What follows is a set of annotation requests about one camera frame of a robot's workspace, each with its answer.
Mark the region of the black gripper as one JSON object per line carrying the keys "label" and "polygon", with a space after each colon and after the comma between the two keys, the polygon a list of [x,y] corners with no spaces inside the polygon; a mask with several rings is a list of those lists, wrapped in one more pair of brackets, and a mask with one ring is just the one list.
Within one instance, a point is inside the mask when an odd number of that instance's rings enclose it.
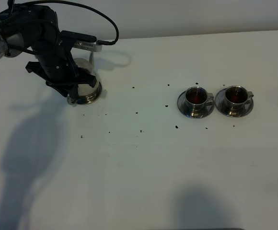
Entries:
{"label": "black gripper", "polygon": [[46,85],[67,97],[74,85],[88,84],[95,87],[97,79],[84,69],[77,69],[77,65],[63,45],[59,44],[47,54],[37,55],[37,62],[28,62],[26,70],[35,73],[46,81]]}

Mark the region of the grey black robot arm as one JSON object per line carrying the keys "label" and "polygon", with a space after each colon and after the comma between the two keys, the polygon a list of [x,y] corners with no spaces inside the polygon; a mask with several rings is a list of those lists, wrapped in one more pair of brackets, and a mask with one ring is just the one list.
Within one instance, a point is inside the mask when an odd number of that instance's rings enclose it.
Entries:
{"label": "grey black robot arm", "polygon": [[37,61],[28,62],[26,70],[74,103],[94,100],[102,91],[93,62],[71,54],[72,48],[93,52],[96,40],[91,35],[60,31],[57,14],[48,6],[18,6],[12,13],[0,13],[0,59],[34,55]]}

